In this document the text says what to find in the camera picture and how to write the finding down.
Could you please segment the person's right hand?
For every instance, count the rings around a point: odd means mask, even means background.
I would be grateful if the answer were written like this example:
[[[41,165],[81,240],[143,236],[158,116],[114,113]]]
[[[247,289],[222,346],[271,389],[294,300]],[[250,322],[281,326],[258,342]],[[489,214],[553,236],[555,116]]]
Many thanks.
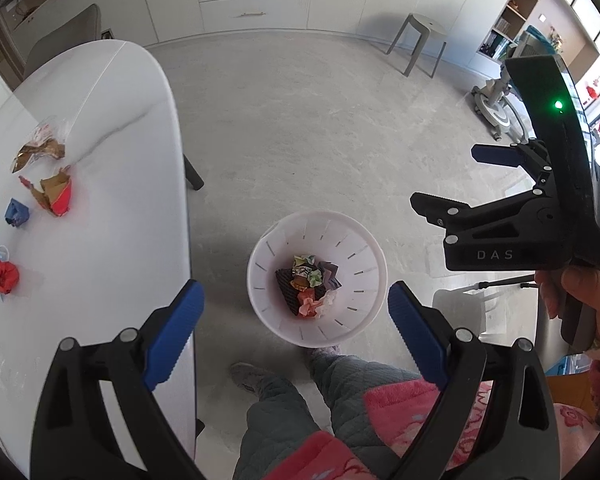
[[[550,318],[556,318],[559,313],[559,288],[548,271],[536,271],[536,284],[540,288],[540,296],[545,304]],[[560,276],[562,289],[569,295],[596,312],[597,336],[600,338],[600,270],[568,266]]]

